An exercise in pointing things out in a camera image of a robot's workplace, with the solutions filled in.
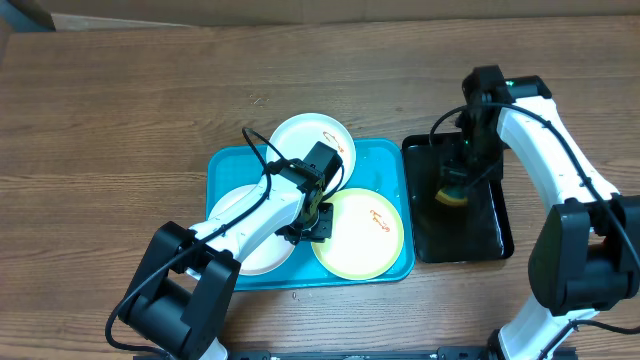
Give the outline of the green yellow sponge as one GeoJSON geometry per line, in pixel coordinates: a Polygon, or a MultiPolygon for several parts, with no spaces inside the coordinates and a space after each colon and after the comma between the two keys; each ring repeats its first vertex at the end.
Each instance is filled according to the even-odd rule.
{"type": "Polygon", "coordinates": [[[468,203],[468,196],[463,187],[445,186],[437,191],[435,199],[450,207],[464,207],[468,203]]]}

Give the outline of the yellow-green rimmed plate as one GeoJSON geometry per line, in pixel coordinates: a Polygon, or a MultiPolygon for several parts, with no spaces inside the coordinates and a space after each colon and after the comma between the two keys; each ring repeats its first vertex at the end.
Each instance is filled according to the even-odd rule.
{"type": "Polygon", "coordinates": [[[389,270],[404,246],[404,226],[393,204],[360,188],[339,191],[329,203],[332,234],[312,245],[320,264],[347,280],[370,280],[389,270]]]}

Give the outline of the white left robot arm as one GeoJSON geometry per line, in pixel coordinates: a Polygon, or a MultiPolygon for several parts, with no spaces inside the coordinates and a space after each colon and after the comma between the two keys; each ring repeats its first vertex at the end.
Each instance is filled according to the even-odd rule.
{"type": "Polygon", "coordinates": [[[314,227],[327,184],[341,166],[336,156],[267,163],[260,181],[226,211],[191,228],[160,227],[107,320],[108,343],[140,351],[113,338],[113,323],[121,320],[149,340],[145,351],[162,359],[226,358],[217,336],[242,262],[283,228],[301,236],[314,227]]]}

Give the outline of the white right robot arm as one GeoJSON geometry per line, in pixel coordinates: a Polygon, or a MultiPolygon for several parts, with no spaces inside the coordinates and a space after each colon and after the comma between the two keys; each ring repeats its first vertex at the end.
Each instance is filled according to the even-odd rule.
{"type": "Polygon", "coordinates": [[[639,199],[625,197],[591,165],[549,97],[507,97],[453,109],[497,153],[524,166],[547,218],[528,262],[531,296],[494,331],[481,359],[556,359],[582,326],[633,335],[596,316],[639,291],[639,199]]]}

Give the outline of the white plate with sauce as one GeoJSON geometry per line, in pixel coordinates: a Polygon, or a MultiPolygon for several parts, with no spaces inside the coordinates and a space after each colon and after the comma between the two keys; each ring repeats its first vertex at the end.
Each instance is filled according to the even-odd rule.
{"type": "Polygon", "coordinates": [[[317,143],[322,142],[335,149],[341,157],[344,171],[334,176],[327,191],[341,190],[346,186],[355,169],[356,149],[354,139],[338,120],[321,113],[302,113],[280,124],[269,142],[287,159],[303,159],[317,143]]]}

